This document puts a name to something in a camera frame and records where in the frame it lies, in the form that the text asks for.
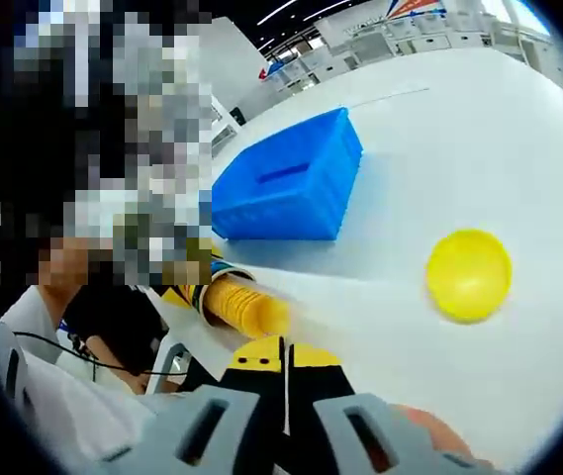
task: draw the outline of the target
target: blue container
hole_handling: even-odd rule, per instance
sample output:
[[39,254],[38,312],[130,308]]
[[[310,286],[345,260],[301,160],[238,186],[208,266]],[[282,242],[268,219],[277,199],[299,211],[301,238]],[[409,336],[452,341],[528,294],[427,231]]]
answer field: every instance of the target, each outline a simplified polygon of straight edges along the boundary
[[250,146],[213,185],[213,230],[228,239],[336,239],[361,155],[346,108]]

